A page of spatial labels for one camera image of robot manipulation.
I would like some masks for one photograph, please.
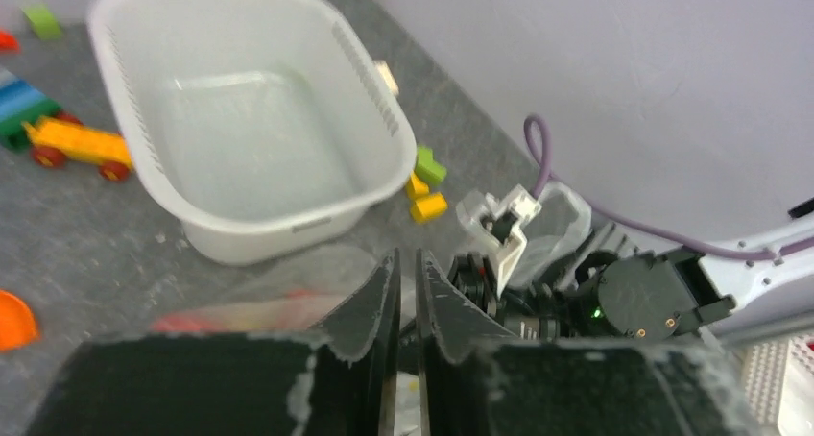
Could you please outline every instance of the orange disc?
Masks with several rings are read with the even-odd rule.
[[[31,308],[11,292],[0,290],[0,351],[23,347],[38,337]]]

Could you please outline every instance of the gray tabletop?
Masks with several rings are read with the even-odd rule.
[[[386,13],[371,0],[329,1],[372,57],[390,65],[416,139],[448,168],[441,192],[451,204],[473,188],[503,195],[533,181],[535,166]],[[20,37],[22,53],[0,65],[86,125],[115,131],[84,27],[65,32],[53,43]],[[2,434],[22,431],[55,370],[84,339],[218,301],[278,263],[230,268],[203,258],[137,179],[105,182],[79,163],[47,171],[6,151],[0,173],[0,288],[29,303],[42,332],[37,343],[0,355]],[[338,241],[377,255],[423,247],[445,264],[464,238],[454,213],[416,225],[408,208],[396,195]],[[556,216],[539,218],[531,234],[557,225]]]

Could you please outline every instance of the cable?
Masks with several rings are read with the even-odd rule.
[[[535,143],[534,140],[533,132],[534,127],[537,128],[537,132],[539,134],[540,138],[539,145]],[[551,132],[548,130],[548,126],[545,125],[545,122],[542,120],[542,118],[536,114],[529,115],[529,117],[527,117],[525,122],[523,123],[523,132],[526,135],[526,145],[528,145],[529,147],[529,153],[531,153],[532,157],[539,165],[539,175],[537,178],[537,182],[535,183],[534,189],[532,189],[532,195],[535,198],[539,198],[540,194],[542,194],[542,190],[545,187],[545,184],[548,183],[549,180],[555,180],[557,182],[561,182],[562,184],[567,184],[563,182],[561,179],[559,179],[551,170]],[[592,209],[596,210],[601,215],[608,217],[609,219],[618,223],[619,225],[632,228],[634,230],[638,230],[641,232],[646,232],[655,237],[660,237],[661,239],[679,243],[697,252],[714,256],[720,256],[721,258],[747,261],[774,260],[780,255],[794,254],[796,252],[804,251],[806,249],[814,247],[814,236],[812,236],[800,240],[798,242],[794,242],[786,246],[783,246],[782,248],[780,248],[779,254],[775,254],[774,252],[768,249],[757,252],[733,251],[730,249],[716,247],[707,244],[706,242],[699,241],[698,239],[693,239],[691,237],[678,234],[676,232],[651,227],[650,225],[637,222],[636,220],[631,220],[621,215],[617,215],[616,213],[611,212],[610,210],[598,206],[597,204],[593,203],[588,199],[585,199],[585,201]]]

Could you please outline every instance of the white basket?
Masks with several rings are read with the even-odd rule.
[[[410,124],[324,0],[98,0],[88,30],[138,178],[216,261],[339,235],[414,167]]]

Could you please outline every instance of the orange toy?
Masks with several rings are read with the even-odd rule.
[[[0,351],[23,347],[37,338],[31,308],[11,292],[0,290]]]
[[[19,52],[20,44],[14,36],[0,30],[0,52]]]

